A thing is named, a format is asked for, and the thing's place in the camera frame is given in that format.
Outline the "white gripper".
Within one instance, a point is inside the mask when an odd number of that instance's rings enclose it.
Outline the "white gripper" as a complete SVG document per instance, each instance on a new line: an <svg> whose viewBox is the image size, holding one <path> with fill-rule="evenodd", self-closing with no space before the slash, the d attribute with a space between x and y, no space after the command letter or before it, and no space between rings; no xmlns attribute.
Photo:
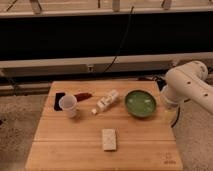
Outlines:
<svg viewBox="0 0 213 171"><path fill-rule="evenodd" d="M162 100L162 103L165 107L164 118L165 122L173 127L179 117L180 107L178 104L171 104L166 100Z"/></svg>

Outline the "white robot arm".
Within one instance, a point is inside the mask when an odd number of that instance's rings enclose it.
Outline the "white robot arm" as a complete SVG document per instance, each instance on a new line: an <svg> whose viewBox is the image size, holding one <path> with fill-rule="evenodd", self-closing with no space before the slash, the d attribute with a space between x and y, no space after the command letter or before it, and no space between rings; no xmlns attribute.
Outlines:
<svg viewBox="0 0 213 171"><path fill-rule="evenodd" d="M172 127L180 116L180 105L192 100L213 114L213 86L205 82L207 66L201 61L191 61L176 66L165 74L166 85L161 90L161 101L165 106L165 119Z"/></svg>

